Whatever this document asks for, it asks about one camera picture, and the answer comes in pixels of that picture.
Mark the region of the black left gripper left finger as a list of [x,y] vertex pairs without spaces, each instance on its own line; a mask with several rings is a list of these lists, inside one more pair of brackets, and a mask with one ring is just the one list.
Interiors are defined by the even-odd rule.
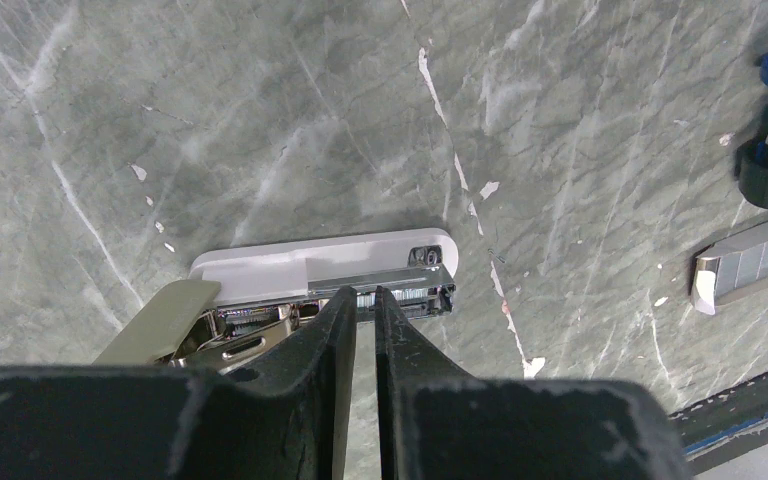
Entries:
[[0,367],[0,479],[339,479],[355,290],[248,365]]

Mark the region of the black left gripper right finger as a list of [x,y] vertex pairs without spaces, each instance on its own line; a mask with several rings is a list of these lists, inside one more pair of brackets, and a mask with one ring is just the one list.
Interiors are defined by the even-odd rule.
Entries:
[[375,356],[385,479],[685,479],[666,412],[612,380],[475,377],[376,292]]

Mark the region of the small beige white stapler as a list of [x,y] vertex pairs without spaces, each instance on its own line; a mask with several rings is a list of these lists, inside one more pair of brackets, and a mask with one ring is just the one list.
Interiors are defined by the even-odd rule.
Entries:
[[103,366],[237,370],[294,335],[343,287],[358,293],[438,287],[435,299],[400,304],[410,319],[450,313],[459,249],[422,228],[215,250],[187,278],[162,287],[99,354]]

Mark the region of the grey staple strip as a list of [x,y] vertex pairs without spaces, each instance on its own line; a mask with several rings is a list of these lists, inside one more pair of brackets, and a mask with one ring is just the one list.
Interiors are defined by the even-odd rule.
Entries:
[[[391,289],[390,293],[400,304],[417,304],[435,299],[438,294],[438,287]],[[376,289],[358,293],[357,307],[359,309],[373,308],[376,302],[376,295]]]

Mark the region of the red white staples box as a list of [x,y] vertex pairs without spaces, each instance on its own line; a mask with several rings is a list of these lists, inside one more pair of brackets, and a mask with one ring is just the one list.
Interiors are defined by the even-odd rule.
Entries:
[[724,238],[696,256],[690,289],[693,308],[718,308],[768,288],[768,221]]

